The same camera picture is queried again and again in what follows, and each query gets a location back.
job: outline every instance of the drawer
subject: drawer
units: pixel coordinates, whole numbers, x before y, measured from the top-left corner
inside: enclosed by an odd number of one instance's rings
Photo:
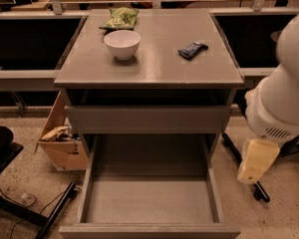
[[[74,106],[217,106],[227,105],[232,89],[101,88],[65,89]]]
[[[218,238],[224,224],[203,134],[95,137],[77,222],[66,238]]]
[[[78,133],[218,133],[229,106],[69,106],[66,114]]]

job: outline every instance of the bowl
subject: bowl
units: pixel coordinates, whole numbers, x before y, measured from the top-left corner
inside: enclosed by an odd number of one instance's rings
[[[117,30],[106,35],[104,42],[119,60],[131,58],[139,48],[141,36],[131,30]]]

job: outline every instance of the cardboard box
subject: cardboard box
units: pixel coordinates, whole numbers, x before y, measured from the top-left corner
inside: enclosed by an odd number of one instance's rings
[[[61,94],[58,94],[51,109],[48,120],[40,135],[38,144],[58,170],[85,170],[88,163],[88,156],[80,141],[43,141],[41,138],[56,126],[64,125],[66,114],[64,111],[65,102]]]

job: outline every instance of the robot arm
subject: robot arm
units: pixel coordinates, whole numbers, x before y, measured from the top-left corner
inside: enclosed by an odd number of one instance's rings
[[[258,138],[242,154],[238,180],[251,184],[268,170],[280,147],[299,135],[299,15],[277,42],[280,65],[246,94],[246,118]]]

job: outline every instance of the open drawer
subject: open drawer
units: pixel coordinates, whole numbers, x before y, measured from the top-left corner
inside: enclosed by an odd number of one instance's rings
[[[95,137],[67,238],[230,239],[203,134]]]

